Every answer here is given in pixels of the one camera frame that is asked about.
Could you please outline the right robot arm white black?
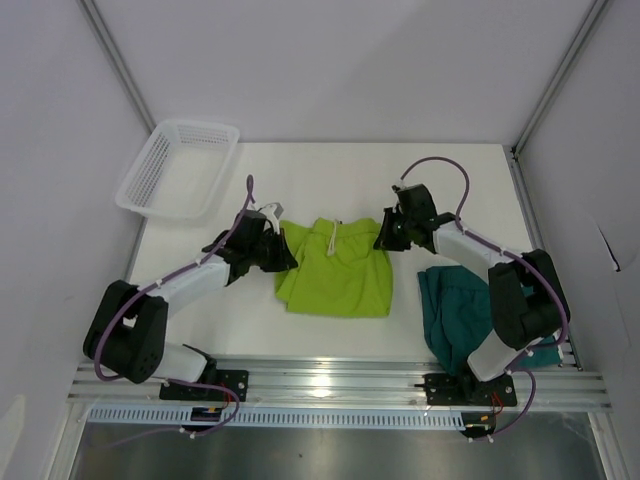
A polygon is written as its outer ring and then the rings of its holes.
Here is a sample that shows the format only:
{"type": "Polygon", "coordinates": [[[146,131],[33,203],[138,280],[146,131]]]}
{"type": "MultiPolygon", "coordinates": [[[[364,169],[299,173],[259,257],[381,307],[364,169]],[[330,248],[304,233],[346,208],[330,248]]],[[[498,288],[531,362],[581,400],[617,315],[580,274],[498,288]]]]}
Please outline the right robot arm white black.
{"type": "Polygon", "coordinates": [[[394,185],[393,207],[384,209],[377,250],[424,248],[457,262],[489,290],[492,330],[466,360],[456,380],[458,395],[479,403],[492,380],[536,351],[557,348],[568,337],[570,312],[553,260],[541,249],[516,253],[465,225],[458,213],[439,213],[422,184],[394,185]]]}

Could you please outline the white plastic basket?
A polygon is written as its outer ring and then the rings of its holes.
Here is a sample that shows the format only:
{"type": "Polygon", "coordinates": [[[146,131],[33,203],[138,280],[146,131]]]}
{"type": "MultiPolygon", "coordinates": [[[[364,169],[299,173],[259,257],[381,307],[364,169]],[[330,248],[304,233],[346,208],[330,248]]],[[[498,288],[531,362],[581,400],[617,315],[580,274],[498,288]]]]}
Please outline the white plastic basket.
{"type": "Polygon", "coordinates": [[[115,195],[146,218],[196,221],[214,211],[234,170],[238,128],[213,122],[160,122],[115,195]]]}

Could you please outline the left aluminium frame post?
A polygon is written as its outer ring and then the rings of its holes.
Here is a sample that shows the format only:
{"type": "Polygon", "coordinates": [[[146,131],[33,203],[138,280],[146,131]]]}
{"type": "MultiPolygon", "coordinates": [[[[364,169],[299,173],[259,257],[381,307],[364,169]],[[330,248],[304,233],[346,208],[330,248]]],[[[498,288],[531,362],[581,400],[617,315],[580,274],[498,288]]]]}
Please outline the left aluminium frame post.
{"type": "Polygon", "coordinates": [[[156,127],[156,122],[135,81],[116,39],[105,21],[98,3],[94,0],[78,0],[77,5],[95,40],[103,52],[116,80],[120,84],[137,119],[148,134],[156,127]]]}

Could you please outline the lime green shorts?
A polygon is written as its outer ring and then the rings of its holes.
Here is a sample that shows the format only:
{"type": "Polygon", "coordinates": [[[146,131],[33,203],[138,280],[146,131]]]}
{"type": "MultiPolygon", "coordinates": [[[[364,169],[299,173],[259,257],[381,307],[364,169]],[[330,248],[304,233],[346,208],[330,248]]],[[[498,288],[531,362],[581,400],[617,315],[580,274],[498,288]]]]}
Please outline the lime green shorts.
{"type": "Polygon", "coordinates": [[[380,224],[317,219],[310,227],[280,223],[298,266],[275,276],[274,292],[286,311],[342,318],[384,318],[391,312],[393,268],[376,250],[380,224]]]}

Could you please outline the teal green shorts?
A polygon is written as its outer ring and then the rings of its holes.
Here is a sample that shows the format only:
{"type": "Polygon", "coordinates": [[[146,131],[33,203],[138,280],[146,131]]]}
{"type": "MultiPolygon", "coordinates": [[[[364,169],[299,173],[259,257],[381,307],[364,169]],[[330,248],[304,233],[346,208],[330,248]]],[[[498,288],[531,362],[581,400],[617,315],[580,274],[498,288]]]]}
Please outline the teal green shorts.
{"type": "Polygon", "coordinates": [[[488,382],[512,363],[529,368],[560,363],[553,336],[539,341],[531,356],[500,338],[506,326],[494,322],[489,285],[468,269],[431,267],[418,274],[418,282],[425,342],[447,373],[469,372],[488,382]]]}

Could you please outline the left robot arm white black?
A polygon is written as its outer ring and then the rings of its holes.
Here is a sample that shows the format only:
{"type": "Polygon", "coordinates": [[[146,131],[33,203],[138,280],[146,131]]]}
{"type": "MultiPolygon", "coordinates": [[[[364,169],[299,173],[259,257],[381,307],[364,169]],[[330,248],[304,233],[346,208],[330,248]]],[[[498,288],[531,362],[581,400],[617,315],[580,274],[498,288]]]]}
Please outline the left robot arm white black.
{"type": "Polygon", "coordinates": [[[213,359],[166,340],[169,319],[202,297],[230,286],[253,267],[280,273],[297,267],[280,226],[283,208],[269,203],[236,216],[232,228],[191,263],[141,287],[118,280],[105,290],[83,343],[103,381],[178,381],[197,400],[216,390],[213,359]]]}

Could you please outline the aluminium mounting rail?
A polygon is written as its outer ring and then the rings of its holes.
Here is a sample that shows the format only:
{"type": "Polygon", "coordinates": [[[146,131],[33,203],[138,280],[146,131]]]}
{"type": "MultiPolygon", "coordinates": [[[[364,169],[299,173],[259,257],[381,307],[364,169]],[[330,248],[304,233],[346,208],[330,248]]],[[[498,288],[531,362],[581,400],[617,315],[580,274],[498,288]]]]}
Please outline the aluminium mounting rail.
{"type": "MultiPolygon", "coordinates": [[[[424,408],[427,399],[417,385],[428,373],[441,371],[429,361],[226,356],[220,369],[246,370],[249,386],[244,405],[280,408],[388,409],[424,408]]],[[[575,367],[538,370],[532,412],[610,412],[612,403],[603,376],[575,367]]],[[[162,382],[103,382],[88,361],[77,368],[69,403],[158,404],[162,382]]]]}

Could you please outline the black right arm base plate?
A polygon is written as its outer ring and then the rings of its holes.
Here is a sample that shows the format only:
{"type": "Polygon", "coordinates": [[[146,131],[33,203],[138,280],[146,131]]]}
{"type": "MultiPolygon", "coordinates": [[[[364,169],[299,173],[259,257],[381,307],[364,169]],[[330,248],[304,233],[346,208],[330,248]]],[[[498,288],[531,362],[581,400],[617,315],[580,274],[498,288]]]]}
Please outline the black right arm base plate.
{"type": "Polygon", "coordinates": [[[472,374],[429,373],[415,387],[425,392],[427,403],[433,406],[515,407],[518,404],[513,380],[508,375],[481,382],[472,374]]]}

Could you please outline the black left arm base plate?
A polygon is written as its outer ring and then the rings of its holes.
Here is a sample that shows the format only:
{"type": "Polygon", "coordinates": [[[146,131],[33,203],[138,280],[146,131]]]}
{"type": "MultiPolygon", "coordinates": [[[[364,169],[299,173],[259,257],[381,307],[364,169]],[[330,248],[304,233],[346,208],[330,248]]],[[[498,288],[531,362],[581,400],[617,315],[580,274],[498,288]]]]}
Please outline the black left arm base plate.
{"type": "MultiPolygon", "coordinates": [[[[233,392],[241,402],[244,402],[249,387],[249,372],[247,370],[220,370],[212,368],[205,370],[196,380],[196,383],[226,388],[233,392]]],[[[223,402],[233,400],[233,396],[230,393],[222,392],[218,388],[203,388],[187,385],[185,382],[178,383],[170,381],[167,386],[160,388],[159,398],[166,401],[191,402],[223,402]]]]}

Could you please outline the right aluminium frame post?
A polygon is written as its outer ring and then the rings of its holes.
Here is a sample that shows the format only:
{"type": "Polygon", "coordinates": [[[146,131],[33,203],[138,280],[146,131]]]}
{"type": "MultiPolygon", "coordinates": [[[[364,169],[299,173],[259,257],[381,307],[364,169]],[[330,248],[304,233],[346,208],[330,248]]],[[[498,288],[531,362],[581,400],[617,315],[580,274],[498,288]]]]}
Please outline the right aluminium frame post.
{"type": "Polygon", "coordinates": [[[586,52],[592,37],[597,32],[613,4],[614,2],[610,0],[595,0],[590,2],[586,13],[572,35],[567,47],[564,49],[558,65],[554,69],[541,95],[536,101],[534,109],[527,117],[515,143],[510,149],[515,161],[519,159],[525,147],[549,113],[556,98],[578,65],[581,56],[586,52]]]}

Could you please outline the aluminium frame post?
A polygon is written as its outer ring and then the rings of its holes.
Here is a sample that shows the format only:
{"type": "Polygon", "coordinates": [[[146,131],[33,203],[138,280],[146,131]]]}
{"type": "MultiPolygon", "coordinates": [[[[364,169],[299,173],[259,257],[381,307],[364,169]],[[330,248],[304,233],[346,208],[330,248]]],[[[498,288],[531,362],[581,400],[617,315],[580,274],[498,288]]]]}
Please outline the aluminium frame post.
{"type": "Polygon", "coordinates": [[[515,161],[519,159],[525,147],[549,113],[556,98],[578,65],[581,56],[586,52],[592,37],[597,32],[613,4],[614,2],[610,0],[595,0],[590,2],[586,13],[572,35],[567,47],[564,49],[558,65],[554,69],[541,95],[536,101],[534,109],[527,117],[515,143],[510,149],[515,161]]]}
{"type": "Polygon", "coordinates": [[[120,84],[137,119],[148,134],[156,127],[156,122],[135,81],[116,39],[105,21],[98,3],[94,0],[78,0],[77,5],[95,40],[103,52],[116,80],[120,84]]]}

